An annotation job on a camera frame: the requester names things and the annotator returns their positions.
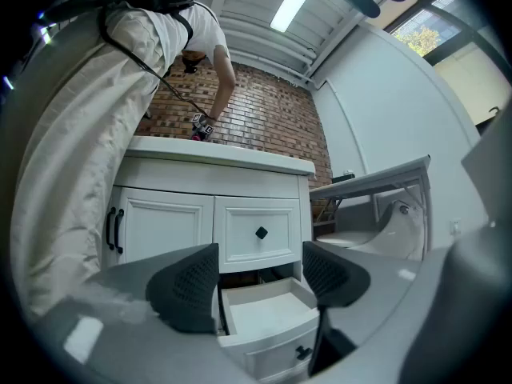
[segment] drawer front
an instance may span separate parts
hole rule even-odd
[[[214,242],[219,244],[221,273],[299,261],[298,199],[215,197]]]
[[[277,382],[300,374],[311,360],[311,354],[303,360],[299,360],[300,353],[297,348],[300,346],[306,349],[314,348],[314,340],[317,328],[313,328],[304,334],[289,340],[266,348],[264,350],[254,351],[245,354],[245,365],[247,372],[257,380],[263,382]]]

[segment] fluorescent light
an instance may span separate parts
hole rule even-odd
[[[284,33],[305,1],[306,0],[284,0],[274,16],[270,27]]]
[[[7,84],[7,86],[9,88],[11,88],[12,90],[14,89],[13,85],[10,83],[9,79],[7,78],[7,76],[4,76],[3,81],[4,81],[5,84]]]

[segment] black handle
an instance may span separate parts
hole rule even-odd
[[[110,208],[110,212],[106,214],[106,227],[105,227],[105,237],[106,244],[109,246],[110,250],[114,250],[114,244],[110,243],[110,216],[115,214],[115,208]]]
[[[115,215],[114,221],[114,244],[115,248],[118,250],[119,254],[122,254],[122,247],[119,245],[119,223],[121,222],[121,218],[125,215],[125,211],[123,209],[119,210],[119,213]]]
[[[304,360],[308,355],[310,355],[311,353],[313,353],[312,349],[311,348],[306,348],[304,349],[304,347],[302,346],[299,346],[295,349],[295,351],[298,352],[298,356],[297,356],[297,360]]]
[[[265,236],[267,236],[269,231],[265,229],[263,226],[260,226],[258,230],[256,230],[256,236],[258,236],[260,239],[264,239]]]

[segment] black drawer knob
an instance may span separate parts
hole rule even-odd
[[[258,230],[256,230],[256,236],[258,236],[260,239],[264,239],[265,236],[267,236],[269,231],[265,229],[263,226],[260,226]]]
[[[295,351],[298,352],[297,360],[300,360],[300,361],[304,360],[308,355],[313,353],[311,348],[308,347],[307,349],[305,349],[302,346],[297,347],[295,349]]]

